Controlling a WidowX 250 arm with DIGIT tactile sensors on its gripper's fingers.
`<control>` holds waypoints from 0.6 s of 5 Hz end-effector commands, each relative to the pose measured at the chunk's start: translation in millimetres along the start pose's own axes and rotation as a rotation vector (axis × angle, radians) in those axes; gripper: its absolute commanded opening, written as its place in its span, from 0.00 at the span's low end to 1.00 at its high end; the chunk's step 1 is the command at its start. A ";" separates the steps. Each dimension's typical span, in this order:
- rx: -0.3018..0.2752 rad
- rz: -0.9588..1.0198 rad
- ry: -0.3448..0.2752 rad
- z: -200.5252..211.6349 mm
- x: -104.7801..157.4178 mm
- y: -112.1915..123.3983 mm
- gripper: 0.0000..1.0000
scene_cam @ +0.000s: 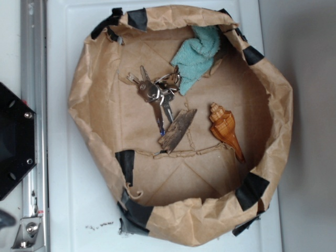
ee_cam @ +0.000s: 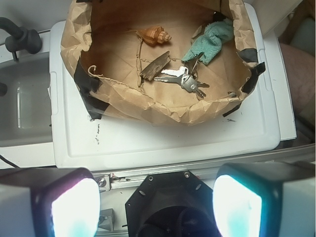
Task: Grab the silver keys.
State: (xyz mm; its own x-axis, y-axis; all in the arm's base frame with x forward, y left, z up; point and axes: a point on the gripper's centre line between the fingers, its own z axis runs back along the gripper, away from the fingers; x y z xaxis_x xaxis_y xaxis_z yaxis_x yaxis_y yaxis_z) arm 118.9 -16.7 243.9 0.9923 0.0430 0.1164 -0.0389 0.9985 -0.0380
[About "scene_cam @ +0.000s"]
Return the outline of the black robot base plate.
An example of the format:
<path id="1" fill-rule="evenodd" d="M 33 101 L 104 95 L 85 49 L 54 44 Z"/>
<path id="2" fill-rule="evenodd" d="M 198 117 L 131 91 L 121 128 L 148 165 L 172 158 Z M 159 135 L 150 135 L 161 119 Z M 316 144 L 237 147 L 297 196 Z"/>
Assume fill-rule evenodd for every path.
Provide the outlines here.
<path id="1" fill-rule="evenodd" d="M 1 200 L 35 165 L 35 112 L 2 83 Z"/>

